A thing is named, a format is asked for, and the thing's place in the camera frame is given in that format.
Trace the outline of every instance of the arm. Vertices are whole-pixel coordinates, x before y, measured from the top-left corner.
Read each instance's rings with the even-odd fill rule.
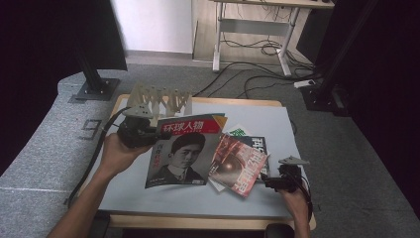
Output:
[[[308,205],[300,188],[295,192],[280,191],[294,221],[294,238],[309,238]]]
[[[106,137],[102,160],[92,180],[48,237],[86,237],[111,179],[126,170],[136,157],[150,148],[128,149],[117,134]]]

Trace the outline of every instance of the table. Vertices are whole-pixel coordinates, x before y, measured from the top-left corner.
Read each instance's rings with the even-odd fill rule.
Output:
[[[334,3],[324,3],[321,0],[212,0],[218,4],[219,13],[217,18],[217,32],[216,44],[213,54],[213,71],[220,70],[220,37],[222,32],[228,33],[243,33],[255,35],[270,35],[283,36],[284,42],[282,48],[277,50],[278,59],[285,76],[291,76],[285,53],[290,42],[291,34],[293,33],[296,24],[297,16],[300,8],[311,9],[332,9]],[[242,19],[227,19],[223,18],[224,5],[227,3],[237,4],[254,4],[254,5],[269,5],[269,6],[284,6],[292,7],[292,13],[288,23],[275,23],[263,21],[250,21]]]
[[[121,95],[114,107],[113,113],[117,112],[120,108],[125,106],[125,102],[127,101],[129,95]],[[246,107],[253,107],[256,106],[257,108],[269,109],[269,108],[280,108],[281,103],[278,101],[266,101],[266,100],[246,100],[246,99],[222,99],[222,98],[199,98],[195,97],[192,98],[193,101],[193,113],[202,113],[199,109],[194,109],[194,105],[225,105],[227,107],[236,107],[236,108],[244,108]],[[247,125],[247,120],[244,120],[245,127],[249,128],[249,125]],[[284,133],[292,133],[291,127],[284,127],[285,132]],[[272,150],[275,152],[276,148],[269,146],[268,150]],[[284,145],[286,148],[293,148],[293,146]],[[293,150],[292,152],[294,156],[299,156],[297,149]],[[134,164],[132,164],[131,167],[129,167],[125,172],[122,174],[119,174],[116,176],[108,186],[107,192],[105,193],[104,200],[101,203],[100,209],[103,210],[109,210],[111,212],[111,227],[123,227],[123,228],[181,228],[181,229],[225,229],[225,230],[264,230],[266,226],[270,223],[286,223],[289,225],[292,225],[292,219],[291,217],[287,217],[287,211],[285,210],[285,207],[281,207],[281,198],[279,194],[276,194],[273,190],[269,188],[263,187],[263,184],[260,184],[259,186],[254,187],[253,189],[256,189],[257,191],[254,193],[251,193],[250,197],[247,198],[246,202],[248,205],[249,202],[253,202],[252,204],[256,204],[256,202],[259,201],[258,193],[262,193],[263,196],[265,196],[263,199],[266,200],[268,204],[272,203],[273,200],[275,200],[276,204],[280,204],[279,207],[272,208],[271,206],[265,206],[265,204],[259,204],[259,206],[265,206],[269,210],[277,210],[278,216],[272,216],[268,215],[266,217],[251,217],[250,215],[245,215],[244,217],[238,217],[238,215],[234,211],[233,213],[227,214],[221,214],[218,215],[220,211],[217,211],[217,208],[215,208],[215,213],[217,214],[211,214],[211,211],[209,214],[206,215],[200,215],[202,212],[206,213],[208,211],[202,211],[199,210],[196,212],[197,208],[194,207],[194,201],[188,201],[187,204],[184,204],[186,206],[194,207],[194,211],[188,211],[183,214],[176,214],[176,213],[182,213],[182,211],[177,210],[176,208],[169,207],[169,210],[164,209],[163,211],[160,210],[160,208],[150,208],[150,206],[153,206],[154,197],[157,195],[162,194],[168,194],[168,190],[165,190],[167,186],[158,186],[153,187],[154,190],[148,189],[147,192],[144,190],[141,190],[140,188],[136,188],[136,191],[132,191],[133,188],[129,187],[127,190],[121,190],[121,185],[123,183],[141,183],[145,181],[144,178],[142,178],[141,175],[139,175],[138,171],[136,171],[135,168],[147,168],[149,164],[150,154],[143,154],[144,160],[142,158],[138,158]],[[99,160],[97,160],[97,163],[92,169],[91,174],[94,173],[94,171],[97,168]],[[183,188],[183,195],[188,194],[188,191],[191,189],[189,188]],[[219,195],[212,195],[215,190],[210,187],[206,186],[197,186],[193,188],[194,191],[191,190],[192,194],[203,194],[208,193],[209,196],[212,196],[210,200],[217,200],[222,199],[226,201],[226,203],[229,203],[231,201],[238,201],[238,197],[234,196],[232,194],[221,194]],[[149,200],[146,207],[139,205],[139,200]],[[235,210],[235,204],[232,206],[231,204],[228,204],[229,207],[233,207],[232,209]],[[316,226],[316,221],[313,218],[310,222],[311,229],[314,229]]]

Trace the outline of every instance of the person's left hand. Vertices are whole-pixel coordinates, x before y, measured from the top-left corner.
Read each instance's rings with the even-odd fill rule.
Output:
[[[133,161],[142,153],[148,151],[152,146],[130,149],[120,140],[116,133],[105,138],[102,160],[98,173],[106,178],[113,178],[120,172],[126,170]]]

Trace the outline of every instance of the booklet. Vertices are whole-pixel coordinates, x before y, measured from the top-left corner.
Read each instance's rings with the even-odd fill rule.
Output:
[[[227,118],[203,114],[157,121],[157,131],[170,132],[152,148],[145,188],[165,184],[206,184],[214,151]]]
[[[247,197],[267,155],[234,137],[223,134],[209,176],[235,193]]]

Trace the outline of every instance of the wooden table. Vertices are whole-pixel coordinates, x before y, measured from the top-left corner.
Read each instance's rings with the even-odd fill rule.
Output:
[[[217,32],[216,44],[213,55],[213,71],[220,70],[220,37],[222,32],[228,33],[242,33],[255,35],[269,35],[269,36],[283,36],[284,42],[281,49],[277,50],[278,59],[285,76],[291,76],[289,66],[284,57],[287,52],[287,47],[290,42],[291,34],[293,33],[296,19],[300,8],[310,9],[332,9],[334,3],[324,3],[321,0],[211,0],[218,4],[219,15],[217,18]],[[227,19],[223,17],[224,5],[227,3],[237,4],[253,4],[253,5],[268,5],[268,6],[284,6],[292,7],[292,13],[287,23],[275,23],[264,21],[250,21],[242,19]]]
[[[123,94],[113,109],[113,114],[119,110],[123,100],[129,97]],[[255,105],[281,107],[279,101],[272,100],[248,100],[248,99],[225,99],[225,98],[201,98],[193,97],[193,102],[228,105]],[[293,227],[293,220],[290,218],[278,217],[276,219],[247,219],[247,218],[226,218],[226,217],[185,217],[173,215],[155,214],[121,214],[111,213],[110,227],[120,228],[162,228],[162,229],[224,229],[224,230],[265,230],[270,223],[285,223]],[[316,227],[313,217],[310,222],[311,229]]]

